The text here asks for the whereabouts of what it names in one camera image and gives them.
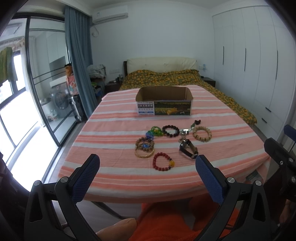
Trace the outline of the person's thumb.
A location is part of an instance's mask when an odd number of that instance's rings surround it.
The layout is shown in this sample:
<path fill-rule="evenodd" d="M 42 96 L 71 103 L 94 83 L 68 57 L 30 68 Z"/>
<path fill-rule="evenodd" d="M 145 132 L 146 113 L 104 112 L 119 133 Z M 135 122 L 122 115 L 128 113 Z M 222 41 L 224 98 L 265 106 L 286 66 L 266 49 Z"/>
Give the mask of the person's thumb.
<path fill-rule="evenodd" d="M 137 228 L 137 221 L 135 218 L 127 218 L 118 223 L 106 227 L 96 233 L 102 241 L 108 240 L 128 240 Z"/>

